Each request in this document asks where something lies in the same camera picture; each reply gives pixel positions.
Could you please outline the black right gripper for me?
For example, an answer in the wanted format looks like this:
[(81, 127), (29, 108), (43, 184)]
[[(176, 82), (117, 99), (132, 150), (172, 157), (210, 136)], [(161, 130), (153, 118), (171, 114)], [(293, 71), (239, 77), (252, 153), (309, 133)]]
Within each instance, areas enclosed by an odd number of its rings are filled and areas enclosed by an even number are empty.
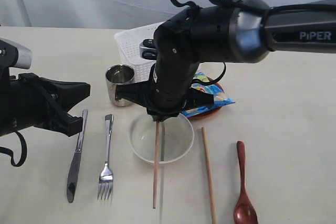
[(154, 121), (163, 122), (181, 112), (202, 106), (211, 107), (214, 96), (191, 87), (195, 69), (162, 68), (150, 70), (147, 81), (118, 85), (115, 97), (146, 108)]

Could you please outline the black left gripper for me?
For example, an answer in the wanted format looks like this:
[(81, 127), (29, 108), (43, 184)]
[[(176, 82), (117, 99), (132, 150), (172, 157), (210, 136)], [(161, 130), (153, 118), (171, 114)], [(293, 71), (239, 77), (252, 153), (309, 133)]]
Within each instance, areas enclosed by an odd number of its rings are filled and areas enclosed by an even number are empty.
[(1, 136), (31, 126), (68, 137), (82, 131), (83, 118), (67, 115), (90, 96), (90, 84), (65, 82), (22, 73), (1, 83)]

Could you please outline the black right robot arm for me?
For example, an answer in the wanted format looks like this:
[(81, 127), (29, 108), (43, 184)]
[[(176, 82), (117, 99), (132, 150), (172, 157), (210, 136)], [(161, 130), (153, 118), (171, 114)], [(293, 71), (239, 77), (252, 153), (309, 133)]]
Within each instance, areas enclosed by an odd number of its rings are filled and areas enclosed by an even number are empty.
[(156, 121), (212, 106), (191, 87), (201, 63), (257, 63), (271, 51), (335, 53), (335, 0), (270, 8), (261, 0), (186, 8), (154, 32), (156, 62), (147, 81), (117, 86), (115, 96)]

